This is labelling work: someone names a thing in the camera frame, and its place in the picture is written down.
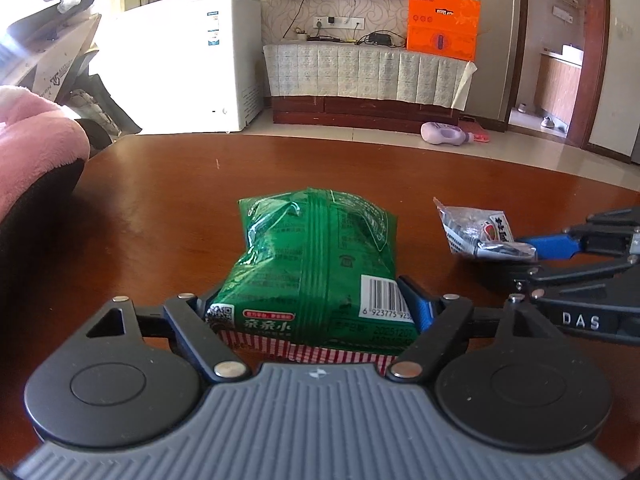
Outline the pink sleeve forearm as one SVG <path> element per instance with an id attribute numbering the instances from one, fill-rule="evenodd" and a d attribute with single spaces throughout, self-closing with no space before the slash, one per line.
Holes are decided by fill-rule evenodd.
<path id="1" fill-rule="evenodd" d="M 73 192 L 90 154 L 62 107 L 23 87 L 1 88 L 1 240 L 31 238 Z"/>

